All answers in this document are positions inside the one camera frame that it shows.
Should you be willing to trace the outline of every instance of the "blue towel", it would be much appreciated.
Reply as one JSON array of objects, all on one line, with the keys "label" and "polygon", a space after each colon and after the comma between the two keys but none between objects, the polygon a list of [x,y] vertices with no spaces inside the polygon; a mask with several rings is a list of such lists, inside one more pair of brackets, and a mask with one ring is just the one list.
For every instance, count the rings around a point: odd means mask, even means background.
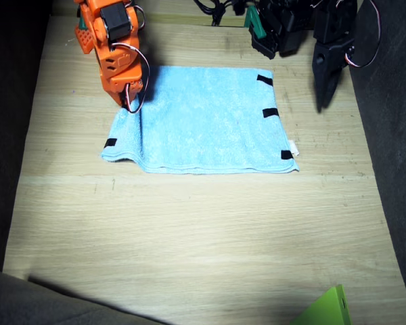
[{"label": "blue towel", "polygon": [[161,66],[154,74],[141,112],[117,113],[103,159],[131,159],[148,173],[298,170],[277,115],[272,72]]}]

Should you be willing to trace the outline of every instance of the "wooden table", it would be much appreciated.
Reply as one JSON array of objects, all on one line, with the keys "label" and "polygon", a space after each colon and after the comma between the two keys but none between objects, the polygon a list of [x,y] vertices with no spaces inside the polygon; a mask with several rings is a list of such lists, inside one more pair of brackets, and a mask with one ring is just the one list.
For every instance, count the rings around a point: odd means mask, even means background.
[{"label": "wooden table", "polygon": [[143,50],[154,62],[272,70],[301,168],[156,175],[99,157],[118,107],[76,23],[49,21],[6,273],[172,324],[288,324],[343,284],[354,324],[406,324],[349,71],[317,114],[311,35],[295,56],[270,61],[244,28],[149,22]]}]

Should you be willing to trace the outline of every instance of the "green bracket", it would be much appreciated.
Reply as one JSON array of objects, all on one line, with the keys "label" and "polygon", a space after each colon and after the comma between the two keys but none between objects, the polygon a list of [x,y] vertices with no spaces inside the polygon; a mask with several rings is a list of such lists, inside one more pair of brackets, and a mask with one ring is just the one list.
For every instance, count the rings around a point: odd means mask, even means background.
[{"label": "green bracket", "polygon": [[255,33],[257,39],[262,39],[266,37],[266,32],[263,29],[262,23],[258,16],[258,12],[255,5],[248,7],[246,11],[245,24],[244,27],[249,28],[251,25],[253,32]]},{"label": "green bracket", "polygon": [[343,285],[329,289],[290,325],[352,325]]},{"label": "green bracket", "polygon": [[87,30],[87,26],[86,26],[86,23],[85,23],[85,21],[83,19],[83,16],[80,16],[80,22],[78,24],[78,28],[81,29],[81,30]]}]

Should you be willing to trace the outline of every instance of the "towel tag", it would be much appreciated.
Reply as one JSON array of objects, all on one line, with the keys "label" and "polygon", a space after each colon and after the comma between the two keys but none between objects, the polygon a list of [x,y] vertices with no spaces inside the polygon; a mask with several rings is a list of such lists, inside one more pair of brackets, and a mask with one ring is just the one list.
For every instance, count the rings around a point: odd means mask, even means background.
[{"label": "towel tag", "polygon": [[299,150],[298,147],[296,147],[295,141],[289,140],[289,144],[291,153],[293,153],[295,156],[299,156]]}]

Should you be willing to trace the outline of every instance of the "wooden surface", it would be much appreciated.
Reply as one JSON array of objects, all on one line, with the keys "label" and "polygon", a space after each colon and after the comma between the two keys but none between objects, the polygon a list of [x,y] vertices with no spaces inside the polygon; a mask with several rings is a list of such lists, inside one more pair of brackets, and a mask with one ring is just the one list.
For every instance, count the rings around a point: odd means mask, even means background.
[{"label": "wooden surface", "polygon": [[[209,0],[200,1],[208,7],[214,7],[213,2]],[[359,9],[363,0],[357,0],[357,2]],[[212,23],[212,18],[203,14],[193,0],[140,0],[137,3],[144,8],[151,23],[202,26],[210,26]],[[71,0],[55,0],[52,14],[55,16],[75,17],[77,7],[77,4]],[[245,16],[235,16],[232,7],[227,7],[220,26],[243,26],[244,20]]]},{"label": "wooden surface", "polygon": [[49,21],[6,273],[172,324],[288,324],[343,284],[354,324],[406,324],[348,69],[317,114],[311,35],[295,56],[270,61],[243,28],[149,25],[153,62],[271,69],[301,168],[155,175],[99,157],[118,108],[75,24]]}]

